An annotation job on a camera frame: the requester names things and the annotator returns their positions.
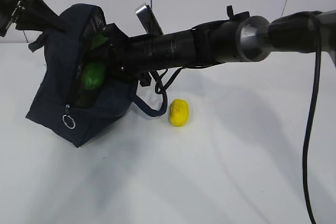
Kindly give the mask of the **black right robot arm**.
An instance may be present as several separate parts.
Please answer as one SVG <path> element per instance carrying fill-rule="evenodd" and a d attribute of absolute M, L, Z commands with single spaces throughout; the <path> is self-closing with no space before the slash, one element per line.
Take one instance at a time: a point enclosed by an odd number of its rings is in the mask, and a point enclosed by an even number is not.
<path fill-rule="evenodd" d="M 149 5 L 136 10 L 146 34 L 129 37 L 115 24 L 106 25 L 104 50 L 116 72 L 139 78 L 174 68 L 203 69 L 233 62 L 260 62 L 272 52 L 335 51 L 335 11 L 305 11 L 269 22 L 227 7 L 226 20 L 163 34 Z"/>

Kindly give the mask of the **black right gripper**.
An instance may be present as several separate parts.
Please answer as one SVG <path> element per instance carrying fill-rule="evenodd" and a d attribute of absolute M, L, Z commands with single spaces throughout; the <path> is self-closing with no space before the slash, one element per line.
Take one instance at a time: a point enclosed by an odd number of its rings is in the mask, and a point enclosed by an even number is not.
<path fill-rule="evenodd" d="M 109 39 L 109 63 L 111 75 L 127 83 L 139 82 L 140 86 L 148 87 L 151 76 L 148 73 L 136 73 L 130 67 L 131 60 L 127 57 L 129 37 L 115 24 L 107 24 L 103 35 Z"/>

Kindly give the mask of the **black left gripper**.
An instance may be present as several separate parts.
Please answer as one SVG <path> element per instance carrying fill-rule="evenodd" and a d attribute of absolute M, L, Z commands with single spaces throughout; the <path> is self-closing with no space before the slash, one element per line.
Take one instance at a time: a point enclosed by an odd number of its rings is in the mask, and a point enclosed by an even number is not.
<path fill-rule="evenodd" d="M 23 0 L 1 0 L 1 37 L 5 37 L 14 14 Z M 43 0 L 28 0 L 28 10 L 22 10 L 16 19 L 16 30 L 44 31 L 53 28 L 66 31 L 69 25 L 52 11 Z"/>

